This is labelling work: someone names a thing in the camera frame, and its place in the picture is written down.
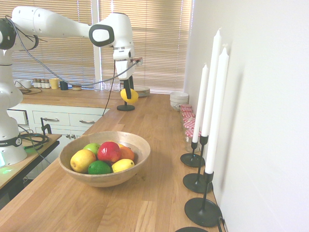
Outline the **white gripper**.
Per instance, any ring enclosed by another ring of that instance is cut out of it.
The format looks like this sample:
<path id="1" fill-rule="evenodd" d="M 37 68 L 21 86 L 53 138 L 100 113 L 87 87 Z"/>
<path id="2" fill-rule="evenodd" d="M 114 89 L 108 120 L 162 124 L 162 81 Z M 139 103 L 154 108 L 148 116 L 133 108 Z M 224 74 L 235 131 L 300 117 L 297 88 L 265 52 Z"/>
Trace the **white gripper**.
<path id="1" fill-rule="evenodd" d="M 131 76 L 135 70 L 132 61 L 134 56 L 134 47 L 118 48 L 113 52 L 117 75 L 120 80 L 124 80 L 124 89 L 128 99 L 132 98 L 131 89 L 134 89 L 133 77 Z"/>

